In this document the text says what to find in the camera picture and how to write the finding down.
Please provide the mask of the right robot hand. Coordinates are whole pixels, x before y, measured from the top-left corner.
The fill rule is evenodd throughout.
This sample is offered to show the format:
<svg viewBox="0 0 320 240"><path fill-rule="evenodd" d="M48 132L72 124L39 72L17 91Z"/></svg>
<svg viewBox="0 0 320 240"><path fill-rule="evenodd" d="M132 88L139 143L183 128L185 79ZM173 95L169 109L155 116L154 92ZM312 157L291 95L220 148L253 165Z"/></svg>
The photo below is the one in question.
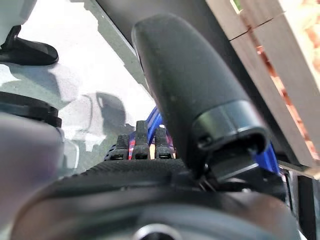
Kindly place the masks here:
<svg viewBox="0 0 320 240"><path fill-rule="evenodd" d="M108 159L37 192L13 240L298 240L281 176L255 157L270 145L255 105L217 51L185 20L158 14L131 32L164 121L148 152L120 136Z"/></svg>

